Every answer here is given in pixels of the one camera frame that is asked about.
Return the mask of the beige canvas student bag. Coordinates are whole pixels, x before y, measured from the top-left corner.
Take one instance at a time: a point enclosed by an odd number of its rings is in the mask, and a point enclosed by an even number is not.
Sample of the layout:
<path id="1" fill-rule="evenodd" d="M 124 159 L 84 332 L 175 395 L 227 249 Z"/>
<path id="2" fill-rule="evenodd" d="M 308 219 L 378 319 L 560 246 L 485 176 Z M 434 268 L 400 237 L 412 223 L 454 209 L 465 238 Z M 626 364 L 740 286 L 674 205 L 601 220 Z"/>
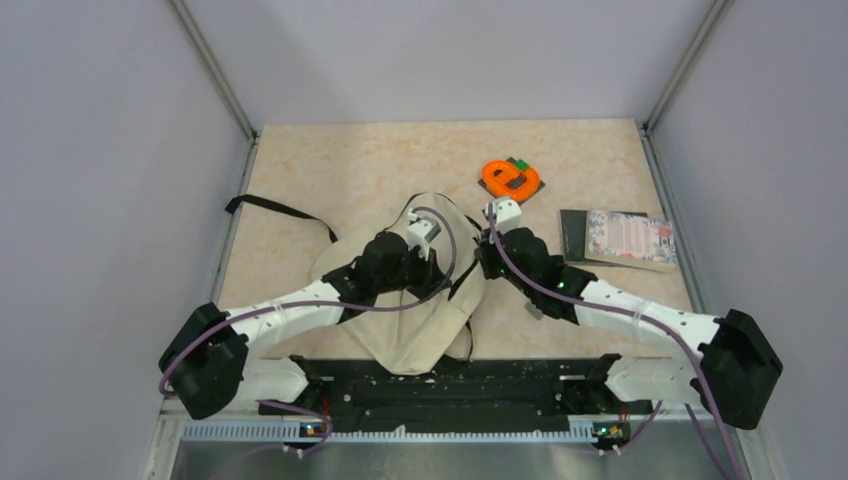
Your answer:
<path id="1" fill-rule="evenodd" d="M 449 286 L 424 303 L 417 303 L 408 291 L 382 294 L 377 299 L 380 311 L 365 312 L 346 322 L 289 338 L 271 346 L 262 357 L 370 358 L 392 373 L 413 375 L 430 371 L 446 352 L 457 352 L 468 344 L 465 325 L 485 290 L 482 269 L 475 264 L 473 253 L 480 231 L 442 194 L 417 194 L 394 223 L 380 220 L 366 225 L 328 247 L 312 266 L 310 284 L 351 262 L 381 232 L 396 233 L 406 240 L 410 209 L 417 209 L 441 226 L 431 248 L 437 253 L 441 268 L 455 265 Z"/>

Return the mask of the floral cover book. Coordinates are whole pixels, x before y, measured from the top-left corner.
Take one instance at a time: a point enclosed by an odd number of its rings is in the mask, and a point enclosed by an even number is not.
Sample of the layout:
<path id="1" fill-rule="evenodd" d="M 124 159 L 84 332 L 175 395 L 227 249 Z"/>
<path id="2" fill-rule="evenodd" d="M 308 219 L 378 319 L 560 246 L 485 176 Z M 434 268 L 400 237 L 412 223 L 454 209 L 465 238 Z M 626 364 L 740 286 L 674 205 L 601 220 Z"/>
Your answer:
<path id="1" fill-rule="evenodd" d="M 585 237 L 589 260 L 663 273 L 678 267 L 675 229 L 669 220 L 590 210 Z"/>

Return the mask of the black book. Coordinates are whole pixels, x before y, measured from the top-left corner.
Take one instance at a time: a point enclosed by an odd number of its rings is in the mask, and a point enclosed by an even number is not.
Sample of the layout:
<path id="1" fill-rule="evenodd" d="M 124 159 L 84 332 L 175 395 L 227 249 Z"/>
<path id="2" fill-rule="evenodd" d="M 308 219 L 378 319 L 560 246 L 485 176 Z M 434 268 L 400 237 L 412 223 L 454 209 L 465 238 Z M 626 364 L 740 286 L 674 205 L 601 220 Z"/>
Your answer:
<path id="1" fill-rule="evenodd" d="M 594 261 L 585 258 L 585 240 L 586 240 L 586 216 L 590 210 L 561 210 L 560 227 L 562 234 L 562 245 L 565 260 L 569 263 L 586 264 L 586 265 L 615 265 L 601 261 Z M 646 216 L 642 213 L 622 212 L 640 216 Z"/>

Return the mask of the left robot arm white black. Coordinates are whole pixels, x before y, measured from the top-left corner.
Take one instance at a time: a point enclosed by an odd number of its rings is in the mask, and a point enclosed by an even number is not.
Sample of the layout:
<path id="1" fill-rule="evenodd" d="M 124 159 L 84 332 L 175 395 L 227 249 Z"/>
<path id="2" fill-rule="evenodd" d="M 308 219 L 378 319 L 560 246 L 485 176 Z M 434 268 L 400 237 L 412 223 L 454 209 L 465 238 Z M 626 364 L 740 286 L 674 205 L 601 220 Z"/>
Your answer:
<path id="1" fill-rule="evenodd" d="M 455 265 L 438 264 L 429 245 L 377 234 L 351 262 L 290 294 L 223 311 L 197 307 L 159 360 L 160 392 L 195 420 L 234 401 L 275 400 L 297 413 L 319 404 L 320 386 L 292 360 L 265 360 L 271 346 L 302 333 L 378 312 L 380 295 L 408 291 L 424 303 L 450 284 Z"/>

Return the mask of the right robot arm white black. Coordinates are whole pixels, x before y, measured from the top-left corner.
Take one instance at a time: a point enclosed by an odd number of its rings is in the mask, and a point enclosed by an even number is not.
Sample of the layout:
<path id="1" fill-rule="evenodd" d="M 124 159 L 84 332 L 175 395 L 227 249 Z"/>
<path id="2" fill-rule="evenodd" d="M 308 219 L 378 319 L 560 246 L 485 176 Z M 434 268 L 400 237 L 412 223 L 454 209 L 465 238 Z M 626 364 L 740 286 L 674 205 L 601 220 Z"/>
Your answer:
<path id="1" fill-rule="evenodd" d="M 734 428 L 758 427 L 784 366 L 751 315 L 699 314 L 628 293 L 550 254 L 526 227 L 485 229 L 475 255 L 485 278 L 505 279 L 541 315 L 661 351 L 659 358 L 601 356 L 587 377 L 594 409 L 642 400 L 700 404 Z"/>

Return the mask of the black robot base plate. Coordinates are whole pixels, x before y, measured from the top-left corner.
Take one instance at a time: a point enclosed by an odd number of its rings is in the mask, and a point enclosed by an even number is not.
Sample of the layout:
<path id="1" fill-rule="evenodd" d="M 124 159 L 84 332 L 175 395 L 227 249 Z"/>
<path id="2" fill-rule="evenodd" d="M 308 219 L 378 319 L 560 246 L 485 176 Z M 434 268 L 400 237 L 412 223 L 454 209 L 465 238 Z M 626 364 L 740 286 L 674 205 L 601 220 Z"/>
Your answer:
<path id="1" fill-rule="evenodd" d="M 589 380 L 593 359 L 459 360 L 424 374 L 393 374 L 375 360 L 294 357 L 307 377 L 295 405 L 329 416 L 341 433 L 564 432 L 578 416 L 652 411 Z"/>

